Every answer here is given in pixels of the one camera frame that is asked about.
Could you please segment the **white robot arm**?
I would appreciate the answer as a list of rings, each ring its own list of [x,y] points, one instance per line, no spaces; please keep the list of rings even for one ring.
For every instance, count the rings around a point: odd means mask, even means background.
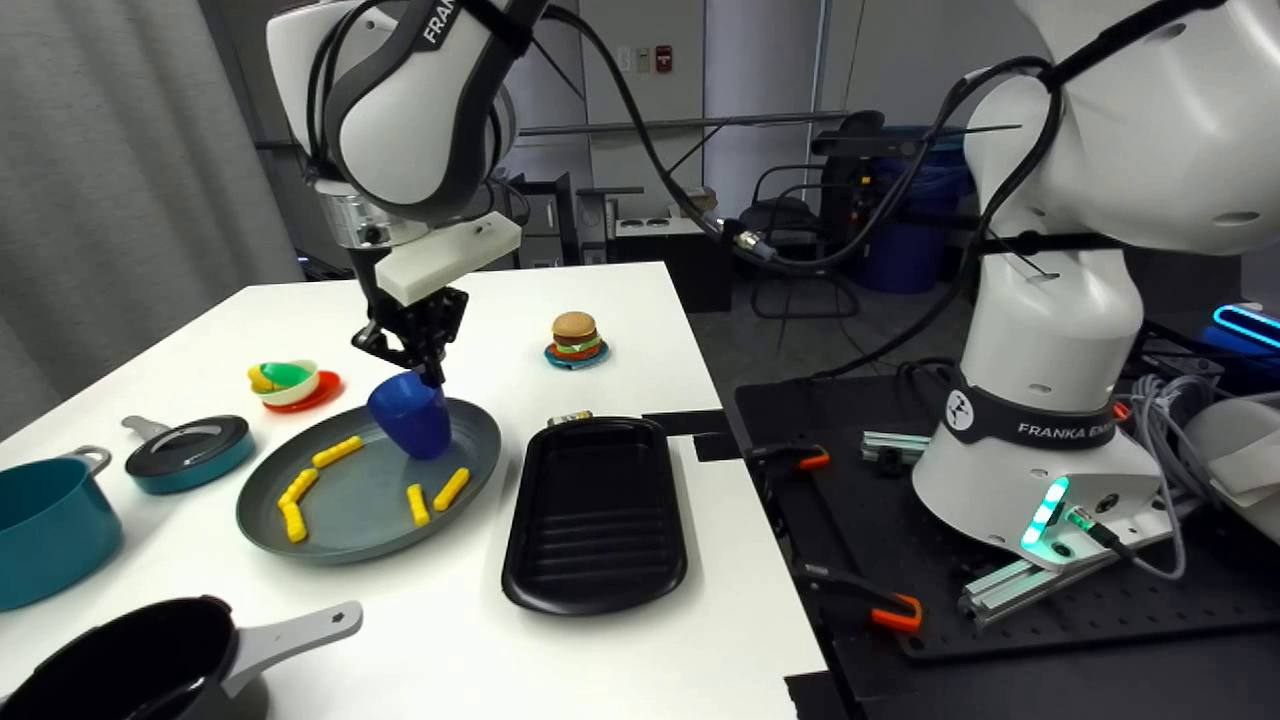
[[[1137,248],[1243,255],[1280,227],[1280,0],[1013,0],[1042,34],[974,74],[980,290],[912,466],[947,526],[1049,559],[1103,524],[1162,541],[1160,465],[1103,417],[1143,301]],[[359,343],[430,370],[456,277],[514,248],[477,212],[505,74],[549,0],[312,0],[264,26],[293,138],[353,227]]]

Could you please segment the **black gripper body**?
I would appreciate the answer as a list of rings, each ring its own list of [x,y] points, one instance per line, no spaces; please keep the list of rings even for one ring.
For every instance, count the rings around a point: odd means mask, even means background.
[[[459,289],[441,289],[426,301],[403,308],[375,289],[375,264],[384,248],[353,248],[355,282],[364,290],[364,322],[353,343],[397,367],[414,370],[418,360],[441,360],[462,322],[468,296]]]

